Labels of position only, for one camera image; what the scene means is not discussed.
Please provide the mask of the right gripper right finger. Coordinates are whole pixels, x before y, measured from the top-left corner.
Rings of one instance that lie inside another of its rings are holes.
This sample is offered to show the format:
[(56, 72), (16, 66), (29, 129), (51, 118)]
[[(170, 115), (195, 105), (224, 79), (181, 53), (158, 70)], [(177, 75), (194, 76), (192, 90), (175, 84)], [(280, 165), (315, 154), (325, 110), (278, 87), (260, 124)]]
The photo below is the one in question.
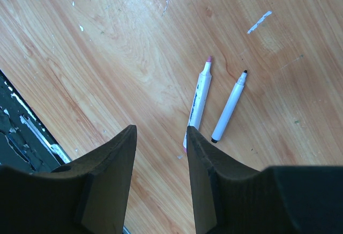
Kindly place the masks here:
[(197, 233), (342, 233), (342, 167), (248, 167), (187, 128)]

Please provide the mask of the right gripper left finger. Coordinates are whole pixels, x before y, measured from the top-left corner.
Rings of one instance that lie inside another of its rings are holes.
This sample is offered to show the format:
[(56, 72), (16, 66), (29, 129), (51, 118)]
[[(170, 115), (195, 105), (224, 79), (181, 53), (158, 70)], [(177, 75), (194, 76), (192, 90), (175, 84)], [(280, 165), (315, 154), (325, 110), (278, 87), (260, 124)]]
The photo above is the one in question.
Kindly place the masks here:
[(136, 147), (129, 125), (51, 172), (1, 166), (1, 233), (122, 233)]

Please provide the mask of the black marker pen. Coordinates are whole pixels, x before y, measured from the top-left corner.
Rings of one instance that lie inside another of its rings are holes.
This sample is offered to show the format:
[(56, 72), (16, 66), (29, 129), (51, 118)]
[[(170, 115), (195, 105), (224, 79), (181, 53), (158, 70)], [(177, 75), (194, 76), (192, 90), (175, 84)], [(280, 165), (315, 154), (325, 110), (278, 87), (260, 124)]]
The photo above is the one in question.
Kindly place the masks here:
[(235, 83), (230, 96), (225, 104), (225, 107), (219, 117), (217, 125), (212, 133), (211, 142), (217, 143), (221, 140), (223, 133), (229, 123), (229, 120), (233, 114), (233, 111), (238, 103), (238, 100), (244, 89), (245, 81), (247, 78), (248, 72), (245, 70), (240, 75), (239, 79)]

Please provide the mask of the pink marker pen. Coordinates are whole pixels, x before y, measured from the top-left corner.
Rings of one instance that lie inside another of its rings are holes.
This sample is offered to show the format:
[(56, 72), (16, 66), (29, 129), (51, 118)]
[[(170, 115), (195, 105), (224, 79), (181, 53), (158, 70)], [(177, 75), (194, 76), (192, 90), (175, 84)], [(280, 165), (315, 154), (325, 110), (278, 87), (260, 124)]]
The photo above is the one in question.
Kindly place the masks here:
[(191, 105), (188, 126), (193, 126), (197, 130), (200, 127), (207, 94), (212, 79), (211, 75), (212, 56), (209, 56), (205, 62), (203, 70), (200, 72), (196, 84), (195, 94)]

